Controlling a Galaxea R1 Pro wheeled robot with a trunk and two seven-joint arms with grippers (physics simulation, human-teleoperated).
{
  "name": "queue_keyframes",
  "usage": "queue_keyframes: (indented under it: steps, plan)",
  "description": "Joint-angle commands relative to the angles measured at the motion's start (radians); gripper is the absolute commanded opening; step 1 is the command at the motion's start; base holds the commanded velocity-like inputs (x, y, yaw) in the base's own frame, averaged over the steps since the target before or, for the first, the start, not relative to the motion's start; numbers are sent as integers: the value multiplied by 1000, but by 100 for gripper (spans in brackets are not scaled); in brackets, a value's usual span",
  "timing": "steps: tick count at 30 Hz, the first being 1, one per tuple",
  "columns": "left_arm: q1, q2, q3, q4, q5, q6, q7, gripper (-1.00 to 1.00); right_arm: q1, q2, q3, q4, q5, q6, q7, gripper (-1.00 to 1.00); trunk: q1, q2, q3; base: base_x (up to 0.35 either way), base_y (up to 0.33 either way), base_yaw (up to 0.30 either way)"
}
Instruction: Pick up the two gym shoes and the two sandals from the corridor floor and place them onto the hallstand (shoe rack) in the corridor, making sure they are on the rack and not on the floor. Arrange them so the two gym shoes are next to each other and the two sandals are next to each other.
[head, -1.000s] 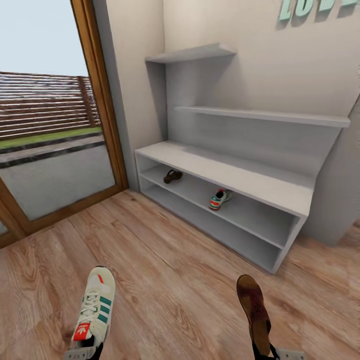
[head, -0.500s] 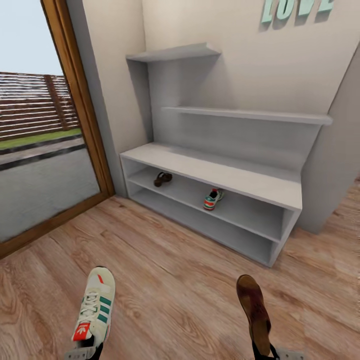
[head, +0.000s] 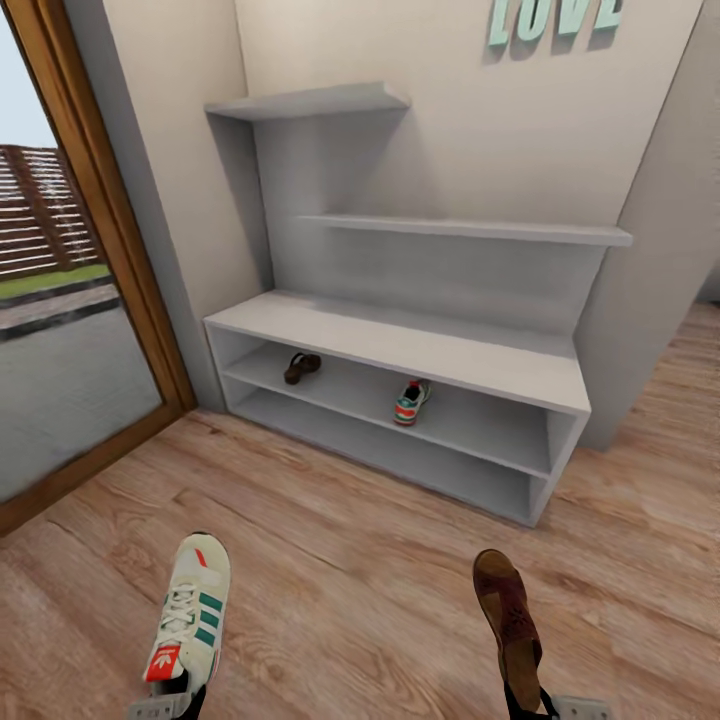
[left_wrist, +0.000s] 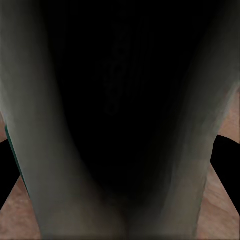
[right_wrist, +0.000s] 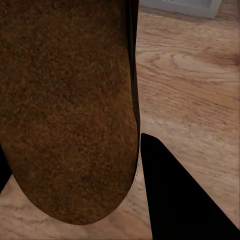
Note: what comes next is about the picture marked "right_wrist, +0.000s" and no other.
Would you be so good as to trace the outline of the sandal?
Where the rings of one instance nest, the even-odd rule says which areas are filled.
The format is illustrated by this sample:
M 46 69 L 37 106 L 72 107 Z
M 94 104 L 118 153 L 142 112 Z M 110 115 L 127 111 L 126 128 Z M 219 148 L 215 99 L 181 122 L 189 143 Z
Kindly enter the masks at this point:
M 74 225 L 111 214 L 140 148 L 139 0 L 0 0 L 0 145 L 27 199 Z

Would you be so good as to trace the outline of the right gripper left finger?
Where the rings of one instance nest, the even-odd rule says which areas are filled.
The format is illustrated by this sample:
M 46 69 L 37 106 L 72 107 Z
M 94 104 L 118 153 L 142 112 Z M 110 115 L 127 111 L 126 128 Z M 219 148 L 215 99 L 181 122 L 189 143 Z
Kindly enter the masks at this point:
M 0 144 L 0 193 L 12 175 L 12 171 Z

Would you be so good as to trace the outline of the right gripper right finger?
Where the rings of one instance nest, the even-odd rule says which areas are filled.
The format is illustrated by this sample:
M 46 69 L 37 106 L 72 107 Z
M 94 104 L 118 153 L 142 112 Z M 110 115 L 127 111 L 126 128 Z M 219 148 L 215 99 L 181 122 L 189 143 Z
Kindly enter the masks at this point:
M 153 240 L 240 240 L 240 230 L 157 137 L 142 133 L 140 152 Z

